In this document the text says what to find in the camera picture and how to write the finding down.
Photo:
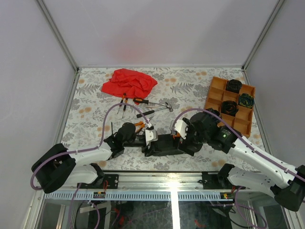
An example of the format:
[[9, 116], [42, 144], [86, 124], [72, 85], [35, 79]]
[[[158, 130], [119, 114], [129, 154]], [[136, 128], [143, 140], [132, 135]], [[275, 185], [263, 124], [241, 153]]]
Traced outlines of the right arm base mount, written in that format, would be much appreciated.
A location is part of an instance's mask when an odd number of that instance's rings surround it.
[[240, 187], [241, 185], [236, 181], [229, 180], [228, 171], [219, 172], [202, 172], [201, 179], [197, 181], [204, 189], [233, 189], [233, 186]]

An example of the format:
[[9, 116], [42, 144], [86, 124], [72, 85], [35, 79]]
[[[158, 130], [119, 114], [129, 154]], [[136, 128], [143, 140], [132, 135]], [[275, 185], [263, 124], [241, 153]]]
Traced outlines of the black plastic tool case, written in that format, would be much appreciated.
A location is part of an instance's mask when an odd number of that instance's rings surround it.
[[202, 143], [194, 143], [181, 137], [173, 137], [171, 134], [159, 135], [158, 140], [151, 142], [149, 146], [142, 147], [145, 157], [150, 156], [174, 156], [187, 154], [194, 156], [202, 149]]

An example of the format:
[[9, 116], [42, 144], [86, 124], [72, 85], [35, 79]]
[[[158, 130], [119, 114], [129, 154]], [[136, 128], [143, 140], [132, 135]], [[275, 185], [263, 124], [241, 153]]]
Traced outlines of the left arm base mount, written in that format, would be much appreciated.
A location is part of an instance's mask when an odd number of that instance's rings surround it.
[[98, 177], [91, 184], [82, 183], [82, 189], [117, 189], [119, 184], [118, 174], [105, 174], [103, 177]]

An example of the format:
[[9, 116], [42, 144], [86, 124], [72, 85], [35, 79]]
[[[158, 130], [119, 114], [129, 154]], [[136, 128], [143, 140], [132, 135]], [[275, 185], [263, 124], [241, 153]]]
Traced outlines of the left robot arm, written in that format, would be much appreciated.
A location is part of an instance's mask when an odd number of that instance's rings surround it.
[[67, 186], [106, 188], [105, 174], [97, 163], [122, 155], [144, 127], [144, 122], [124, 123], [101, 146], [73, 150], [71, 154], [62, 143], [55, 144], [31, 167], [33, 178], [46, 194]]

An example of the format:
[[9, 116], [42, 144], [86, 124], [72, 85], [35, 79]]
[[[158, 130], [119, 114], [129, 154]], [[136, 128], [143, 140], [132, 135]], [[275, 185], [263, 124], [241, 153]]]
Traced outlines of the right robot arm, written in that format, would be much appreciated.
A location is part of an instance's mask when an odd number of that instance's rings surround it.
[[237, 157], [259, 170], [248, 172], [233, 165], [224, 165], [217, 176], [218, 185], [244, 186], [265, 193], [282, 207], [297, 212], [305, 200], [305, 167], [295, 167], [255, 147], [246, 137], [222, 119], [207, 110], [193, 116], [193, 120], [177, 120], [173, 129], [182, 138], [182, 146], [195, 151], [195, 147], [208, 144], [213, 149]]

